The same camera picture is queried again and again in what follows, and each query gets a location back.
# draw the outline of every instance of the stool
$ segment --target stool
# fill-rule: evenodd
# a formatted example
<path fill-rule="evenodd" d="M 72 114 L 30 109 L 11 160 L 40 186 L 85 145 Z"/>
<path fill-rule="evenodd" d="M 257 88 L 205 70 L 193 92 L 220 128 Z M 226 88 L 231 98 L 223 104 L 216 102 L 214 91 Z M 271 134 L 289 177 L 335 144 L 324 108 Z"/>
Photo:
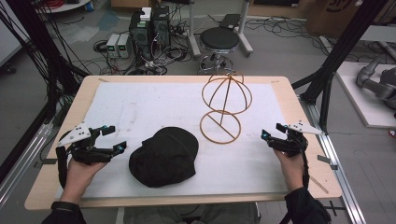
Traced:
<path fill-rule="evenodd" d="M 231 53 L 236 49 L 239 44 L 239 37 L 236 33 L 227 28 L 215 27 L 203 31 L 199 40 L 203 49 L 213 53 L 200 61 L 199 72 L 217 74 L 224 70 L 226 75 L 235 72 L 233 62 L 222 54 Z"/>

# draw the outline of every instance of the human hand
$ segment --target human hand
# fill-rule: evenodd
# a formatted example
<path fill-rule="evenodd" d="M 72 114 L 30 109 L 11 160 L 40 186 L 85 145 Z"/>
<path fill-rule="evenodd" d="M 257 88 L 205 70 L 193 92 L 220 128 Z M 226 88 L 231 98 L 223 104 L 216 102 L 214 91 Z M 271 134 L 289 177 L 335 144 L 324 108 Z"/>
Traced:
<path fill-rule="evenodd" d="M 304 173 L 304 161 L 301 154 L 297 154 L 293 157 L 288 157 L 279 150 L 274 152 L 280 161 L 280 167 L 285 178 L 286 186 L 289 192 L 295 189 L 302 188 L 303 185 L 303 173 Z"/>
<path fill-rule="evenodd" d="M 86 188 L 91 184 L 93 177 L 107 163 L 97 162 L 87 165 L 71 159 L 67 171 L 66 186 L 60 202 L 78 203 Z"/>

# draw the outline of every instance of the wrist strap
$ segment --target wrist strap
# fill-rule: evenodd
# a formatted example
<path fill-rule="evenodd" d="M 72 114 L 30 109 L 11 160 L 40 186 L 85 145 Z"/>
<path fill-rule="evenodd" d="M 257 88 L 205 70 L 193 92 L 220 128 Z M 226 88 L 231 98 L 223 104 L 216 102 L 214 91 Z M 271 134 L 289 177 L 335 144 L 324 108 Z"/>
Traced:
<path fill-rule="evenodd" d="M 50 209 L 52 209 L 52 210 L 53 209 L 63 209 L 63 210 L 68 210 L 68 211 L 75 212 L 75 213 L 78 213 L 80 211 L 78 204 L 67 203 L 67 202 L 53 202 Z"/>

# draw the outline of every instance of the black stool seat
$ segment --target black stool seat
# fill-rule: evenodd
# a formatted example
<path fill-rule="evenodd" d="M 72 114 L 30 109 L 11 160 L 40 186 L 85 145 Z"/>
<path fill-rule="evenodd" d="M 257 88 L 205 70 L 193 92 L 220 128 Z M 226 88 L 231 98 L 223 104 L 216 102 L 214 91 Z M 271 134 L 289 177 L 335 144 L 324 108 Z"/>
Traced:
<path fill-rule="evenodd" d="M 234 49 L 238 46 L 239 37 L 232 30 L 215 27 L 201 33 L 201 43 L 210 49 Z"/>

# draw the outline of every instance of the black hat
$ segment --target black hat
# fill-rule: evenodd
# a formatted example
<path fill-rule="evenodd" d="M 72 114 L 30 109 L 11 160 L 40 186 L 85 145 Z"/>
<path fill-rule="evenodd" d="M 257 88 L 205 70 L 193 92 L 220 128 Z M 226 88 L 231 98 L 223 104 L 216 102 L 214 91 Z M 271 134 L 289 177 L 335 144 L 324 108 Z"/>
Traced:
<path fill-rule="evenodd" d="M 158 188 L 195 175 L 198 140 L 178 127 L 160 129 L 142 142 L 129 159 L 129 170 L 140 183 Z"/>

